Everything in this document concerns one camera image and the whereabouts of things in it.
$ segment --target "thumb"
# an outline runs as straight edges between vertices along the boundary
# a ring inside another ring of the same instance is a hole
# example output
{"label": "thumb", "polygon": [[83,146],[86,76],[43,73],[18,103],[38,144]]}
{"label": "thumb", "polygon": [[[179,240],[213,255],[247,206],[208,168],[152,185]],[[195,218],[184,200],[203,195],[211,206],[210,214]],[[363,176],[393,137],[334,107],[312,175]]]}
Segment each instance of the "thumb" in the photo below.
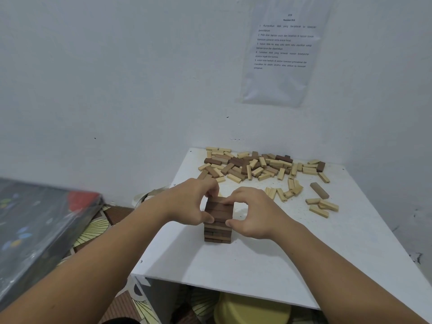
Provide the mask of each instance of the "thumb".
{"label": "thumb", "polygon": [[241,235],[246,236],[245,228],[244,228],[245,226],[244,220],[227,219],[225,221],[225,225],[231,227],[234,231],[240,233]]}
{"label": "thumb", "polygon": [[201,212],[201,219],[204,223],[213,223],[215,219],[207,211]]}

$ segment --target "right hand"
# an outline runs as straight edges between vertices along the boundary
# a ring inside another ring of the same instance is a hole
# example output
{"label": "right hand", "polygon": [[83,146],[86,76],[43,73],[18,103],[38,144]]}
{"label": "right hand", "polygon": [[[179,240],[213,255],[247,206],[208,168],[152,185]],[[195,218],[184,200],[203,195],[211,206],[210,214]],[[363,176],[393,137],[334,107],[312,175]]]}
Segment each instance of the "right hand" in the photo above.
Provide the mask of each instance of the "right hand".
{"label": "right hand", "polygon": [[295,222],[263,190],[240,187],[223,201],[224,204],[234,202],[249,206],[246,219],[228,219],[225,224],[250,238],[273,240],[278,228]]}

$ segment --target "white wall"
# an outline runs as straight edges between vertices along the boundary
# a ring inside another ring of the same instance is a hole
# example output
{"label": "white wall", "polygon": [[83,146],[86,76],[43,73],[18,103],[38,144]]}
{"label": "white wall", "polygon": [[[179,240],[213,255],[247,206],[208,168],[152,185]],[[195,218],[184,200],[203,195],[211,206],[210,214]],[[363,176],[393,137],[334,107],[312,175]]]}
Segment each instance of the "white wall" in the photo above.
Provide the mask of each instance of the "white wall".
{"label": "white wall", "polygon": [[0,0],[0,175],[130,204],[188,147],[343,163],[432,278],[432,0],[338,0],[299,109],[238,104],[251,0]]}

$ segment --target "hand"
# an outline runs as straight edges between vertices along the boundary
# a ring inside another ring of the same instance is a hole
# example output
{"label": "hand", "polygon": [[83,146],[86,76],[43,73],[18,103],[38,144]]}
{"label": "hand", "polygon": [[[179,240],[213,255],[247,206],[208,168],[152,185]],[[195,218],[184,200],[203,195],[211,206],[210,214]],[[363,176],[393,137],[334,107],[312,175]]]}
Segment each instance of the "hand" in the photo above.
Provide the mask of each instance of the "hand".
{"label": "hand", "polygon": [[157,202],[160,207],[163,207],[166,222],[176,221],[185,225],[198,225],[203,222],[214,222],[214,218],[208,212],[200,210],[200,204],[204,195],[209,197],[218,194],[219,184],[214,178],[203,180],[190,178],[154,196],[149,201]]}
{"label": "hand", "polygon": [[245,220],[228,219],[225,224],[241,235],[255,239],[274,239],[277,229],[295,222],[265,194],[253,187],[240,187],[226,198],[224,204],[246,203]]}

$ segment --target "yellow bucket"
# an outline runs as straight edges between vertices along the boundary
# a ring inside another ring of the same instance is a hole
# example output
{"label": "yellow bucket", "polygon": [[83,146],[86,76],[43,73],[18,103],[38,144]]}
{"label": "yellow bucket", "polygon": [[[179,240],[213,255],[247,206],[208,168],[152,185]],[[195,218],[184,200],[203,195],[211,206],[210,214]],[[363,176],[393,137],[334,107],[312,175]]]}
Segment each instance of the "yellow bucket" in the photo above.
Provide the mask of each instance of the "yellow bucket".
{"label": "yellow bucket", "polygon": [[221,292],[214,319],[216,324],[286,324],[290,314],[290,305]]}

